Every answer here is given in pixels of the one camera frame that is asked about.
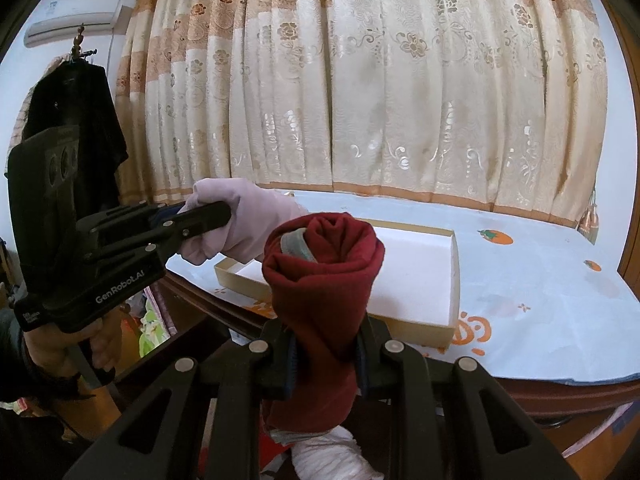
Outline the person's left hand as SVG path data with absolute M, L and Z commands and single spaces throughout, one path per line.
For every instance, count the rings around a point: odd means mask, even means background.
M 111 370 L 122 356 L 122 312 L 113 309 L 77 333 L 66 334 L 55 325 L 45 325 L 24 333 L 24 341 L 32 362 L 58 377 L 78 372 L 70 348 L 88 342 L 92 365 L 98 370 Z

